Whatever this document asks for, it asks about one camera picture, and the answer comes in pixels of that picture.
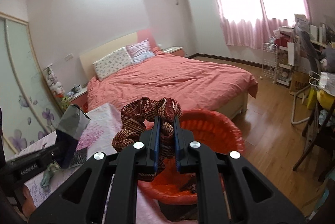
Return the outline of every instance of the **wall outlet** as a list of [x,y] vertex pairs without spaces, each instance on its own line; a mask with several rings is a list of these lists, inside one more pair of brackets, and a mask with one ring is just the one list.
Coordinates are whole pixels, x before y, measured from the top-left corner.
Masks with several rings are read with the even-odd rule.
[[65,61],[69,61],[69,60],[72,59],[72,58],[73,58],[73,53],[67,55],[67,56],[65,57]]

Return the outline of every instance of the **baseboard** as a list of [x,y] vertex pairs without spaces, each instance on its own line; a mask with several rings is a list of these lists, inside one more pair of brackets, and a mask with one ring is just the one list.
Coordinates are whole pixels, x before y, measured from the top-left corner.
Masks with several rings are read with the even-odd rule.
[[190,55],[189,57],[187,57],[187,58],[189,58],[189,59],[193,59],[193,58],[195,58],[196,56],[198,56],[199,54],[192,54],[192,55]]
[[195,58],[195,57],[205,57],[205,58],[212,58],[212,59],[220,59],[220,60],[226,60],[226,61],[232,61],[232,62],[237,62],[241,64],[246,64],[254,67],[259,67],[262,68],[262,65],[256,62],[251,62],[251,61],[246,61],[246,60],[241,60],[241,59],[233,59],[233,58],[227,58],[227,57],[221,57],[221,56],[214,56],[212,54],[193,54],[189,56],[189,58]]

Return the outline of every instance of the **sliding wardrobe door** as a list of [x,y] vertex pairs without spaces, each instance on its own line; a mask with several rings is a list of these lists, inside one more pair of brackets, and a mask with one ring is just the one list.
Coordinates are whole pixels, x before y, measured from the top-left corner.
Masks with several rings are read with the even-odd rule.
[[29,97],[37,119],[50,133],[56,129],[60,116],[49,95],[43,75],[38,70],[31,51],[27,26],[7,20],[8,44],[17,77]]
[[[34,117],[22,97],[12,71],[5,41],[5,21],[0,18],[0,107],[2,110],[2,127],[4,139],[9,141],[17,151],[21,151],[36,141],[43,128]],[[6,143],[4,152],[6,159],[14,155]]]
[[6,159],[56,129],[60,115],[36,65],[27,25],[0,18],[0,107]]

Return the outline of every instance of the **pink nightstand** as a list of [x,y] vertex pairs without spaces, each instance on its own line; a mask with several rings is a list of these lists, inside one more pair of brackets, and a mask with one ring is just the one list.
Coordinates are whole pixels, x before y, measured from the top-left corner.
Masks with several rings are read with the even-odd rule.
[[185,57],[184,47],[173,46],[168,49],[164,49],[163,52],[173,54],[174,56]]
[[86,113],[88,110],[87,88],[83,88],[80,92],[76,93],[70,99],[70,103],[77,104]]

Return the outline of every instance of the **wooden floor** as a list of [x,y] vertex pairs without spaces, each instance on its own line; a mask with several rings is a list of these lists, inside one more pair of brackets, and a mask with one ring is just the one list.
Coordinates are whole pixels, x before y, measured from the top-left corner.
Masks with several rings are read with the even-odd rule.
[[[256,99],[249,95],[247,112],[233,119],[245,140],[245,157],[305,216],[309,215],[323,193],[324,185],[317,179],[329,159],[324,150],[316,146],[298,171],[292,171],[302,155],[306,139],[301,136],[305,124],[292,126],[290,123],[293,96],[289,90],[272,84],[267,77],[260,80],[261,68],[204,57],[195,59],[234,65],[255,76],[259,83]],[[300,99],[297,100],[295,120],[307,116],[309,111],[306,106],[301,104]]]

